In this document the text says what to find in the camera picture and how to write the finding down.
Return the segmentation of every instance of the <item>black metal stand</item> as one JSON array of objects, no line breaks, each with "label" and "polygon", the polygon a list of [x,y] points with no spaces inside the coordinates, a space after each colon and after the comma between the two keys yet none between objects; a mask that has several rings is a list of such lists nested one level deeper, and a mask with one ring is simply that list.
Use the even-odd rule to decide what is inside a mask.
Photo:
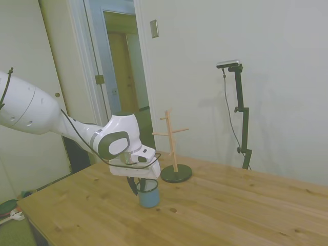
[{"label": "black metal stand", "polygon": [[242,73],[242,64],[236,67],[228,68],[229,72],[235,72],[235,79],[236,79],[236,90],[237,90],[237,100],[238,106],[235,108],[236,112],[242,112],[242,137],[241,137],[241,148],[238,147],[238,153],[245,154],[244,162],[242,165],[243,169],[248,169],[250,165],[250,160],[252,156],[252,150],[247,149],[247,142],[248,142],[248,121],[249,121],[249,112],[250,108],[244,107],[244,100],[242,96],[242,85],[241,85],[241,73]]}]

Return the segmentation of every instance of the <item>doorway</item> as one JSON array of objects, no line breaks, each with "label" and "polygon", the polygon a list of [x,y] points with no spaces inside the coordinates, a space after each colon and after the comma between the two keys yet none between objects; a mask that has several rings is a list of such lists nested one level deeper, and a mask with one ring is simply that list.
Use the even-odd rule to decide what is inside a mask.
[{"label": "doorway", "polygon": [[121,110],[135,114],[142,144],[155,148],[136,17],[104,11],[104,18]]}]

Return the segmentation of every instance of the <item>door hinge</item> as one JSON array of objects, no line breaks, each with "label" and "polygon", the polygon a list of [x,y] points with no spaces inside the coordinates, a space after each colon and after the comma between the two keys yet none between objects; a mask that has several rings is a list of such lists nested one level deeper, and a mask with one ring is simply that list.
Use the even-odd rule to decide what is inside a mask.
[{"label": "door hinge", "polygon": [[105,83],[104,76],[103,75],[96,75],[96,84],[102,85]]}]

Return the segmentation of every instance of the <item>light switch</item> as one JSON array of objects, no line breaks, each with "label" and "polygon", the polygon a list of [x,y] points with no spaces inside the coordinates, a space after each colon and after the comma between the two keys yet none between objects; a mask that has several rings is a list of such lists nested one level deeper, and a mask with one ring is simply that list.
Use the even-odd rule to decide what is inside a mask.
[{"label": "light switch", "polygon": [[158,26],[157,26],[157,20],[152,20],[150,22],[150,30],[152,32],[152,38],[156,38],[156,37],[159,37],[159,34],[158,34]]}]

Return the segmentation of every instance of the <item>floor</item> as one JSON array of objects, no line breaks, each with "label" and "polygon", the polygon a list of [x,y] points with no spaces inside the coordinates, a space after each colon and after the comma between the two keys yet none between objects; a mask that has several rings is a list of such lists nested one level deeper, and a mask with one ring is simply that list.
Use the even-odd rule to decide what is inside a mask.
[{"label": "floor", "polygon": [[0,225],[1,246],[36,246],[28,222],[11,220]]},{"label": "floor", "polygon": [[140,130],[140,140],[143,145],[155,149],[154,136],[152,135],[153,126],[150,118],[150,110],[143,110],[135,113]]}]

